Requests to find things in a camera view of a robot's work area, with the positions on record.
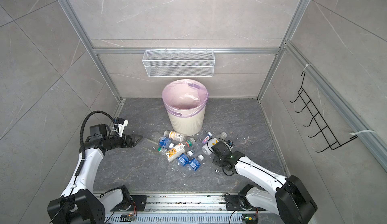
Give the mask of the white yellow V bottle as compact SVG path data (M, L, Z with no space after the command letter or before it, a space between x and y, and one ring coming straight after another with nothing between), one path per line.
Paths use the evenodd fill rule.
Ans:
M202 147L202 151L205 155L207 156L210 156L211 154L213 154L213 150L212 150L212 147L217 144L218 142L220 141L223 141L225 142L226 141L226 138L227 138L227 133L226 132L222 132L220 133L218 136L215 136L215 137L211 137L206 144L204 144L204 146Z

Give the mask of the Ganten purple label bottle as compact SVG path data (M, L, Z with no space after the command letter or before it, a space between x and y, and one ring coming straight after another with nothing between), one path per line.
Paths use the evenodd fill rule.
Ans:
M193 144L192 146L192 152L193 153L198 153L201 151L203 145L205 145L208 140L213 136L213 134L211 132L207 132L206 134L204 134L203 136L201 136L198 140L196 140L196 142Z

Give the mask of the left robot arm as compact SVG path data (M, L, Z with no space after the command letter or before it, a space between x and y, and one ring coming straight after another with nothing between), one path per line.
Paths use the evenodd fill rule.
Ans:
M98 167L108 150L132 148L141 135L106 136L81 145L74 175L58 199L47 207L51 224L103 224L112 209L126 211L133 206L133 199L123 185L96 197L93 185Z

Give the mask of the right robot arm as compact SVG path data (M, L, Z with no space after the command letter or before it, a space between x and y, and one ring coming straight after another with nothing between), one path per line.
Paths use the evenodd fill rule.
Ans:
M232 175L244 176L259 187L245 186L238 193L238 211L264 209L278 215L286 224L308 224L318 207L303 182L296 176L285 177L253 162L245 154L231 151L222 141L210 147L213 164Z

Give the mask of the cream ribbed trash bin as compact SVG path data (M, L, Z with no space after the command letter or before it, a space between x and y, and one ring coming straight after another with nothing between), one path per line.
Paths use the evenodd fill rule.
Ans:
M172 129L187 136L197 134L203 127L207 102L185 103L177 106L164 104Z

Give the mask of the pink bin liner bag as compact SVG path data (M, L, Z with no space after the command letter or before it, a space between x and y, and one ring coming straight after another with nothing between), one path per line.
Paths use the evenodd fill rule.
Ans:
M167 112L182 118L197 115L205 108L208 99L207 88L191 79L171 82L162 91L162 100Z

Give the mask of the green band clear bottle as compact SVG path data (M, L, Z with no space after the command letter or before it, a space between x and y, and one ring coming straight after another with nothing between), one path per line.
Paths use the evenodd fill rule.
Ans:
M160 153L165 154L168 150L161 147L157 142L154 142L150 139L143 138L140 143L140 147L146 149L147 151L153 152L153 153Z

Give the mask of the small blue label bottle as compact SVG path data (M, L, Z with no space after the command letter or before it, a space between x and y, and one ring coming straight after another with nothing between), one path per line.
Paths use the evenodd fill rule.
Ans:
M152 134L151 139L157 142L161 147L166 149L171 149L175 146L175 144L172 143L172 140L170 138L157 132Z

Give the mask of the orange white label bottle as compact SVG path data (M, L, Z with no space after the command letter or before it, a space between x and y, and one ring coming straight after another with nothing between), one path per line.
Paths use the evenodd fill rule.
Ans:
M170 130L164 131L163 135L171 139L172 141L177 141L177 142L184 142L186 141L186 138L187 138L187 136L182 133L179 133L176 131L170 131Z

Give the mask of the blue label water bottle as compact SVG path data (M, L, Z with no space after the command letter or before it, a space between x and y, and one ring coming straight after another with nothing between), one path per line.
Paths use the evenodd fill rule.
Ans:
M181 154L174 161L172 161L172 163L168 166L168 170L184 176L188 171L187 165L189 164L190 157L192 157L192 155L193 152L191 150L189 150L187 153Z

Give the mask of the peacock label tea bottle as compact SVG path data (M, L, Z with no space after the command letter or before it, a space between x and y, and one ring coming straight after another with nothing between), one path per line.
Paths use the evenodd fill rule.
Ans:
M180 155L191 150L195 143L196 143L196 140L191 137L185 142L180 142L179 144L175 145L173 148L171 148L169 151L165 153L167 160L171 163L173 160L177 159Z

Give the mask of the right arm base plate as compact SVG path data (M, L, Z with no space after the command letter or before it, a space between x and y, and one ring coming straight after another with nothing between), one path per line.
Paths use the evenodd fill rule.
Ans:
M247 208L242 204L242 202L239 199L238 195L232 195L229 193L226 193L223 195L223 199L226 203L226 209L228 211L249 211L250 208Z

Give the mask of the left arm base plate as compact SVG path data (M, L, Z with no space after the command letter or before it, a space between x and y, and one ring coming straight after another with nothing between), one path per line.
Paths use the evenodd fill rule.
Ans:
M130 200L124 200L124 203L116 205L111 212L144 212L147 198L147 195L131 195Z

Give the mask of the aluminium mounting rail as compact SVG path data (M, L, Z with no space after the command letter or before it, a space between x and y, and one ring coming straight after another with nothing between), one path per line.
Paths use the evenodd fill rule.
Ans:
M147 195L144 212L116 212L134 214L193 214L193 213L231 213L226 209L224 193L132 193L131 195ZM244 213L279 214L275 198L265 191L258 191L253 198L254 203L249 211Z

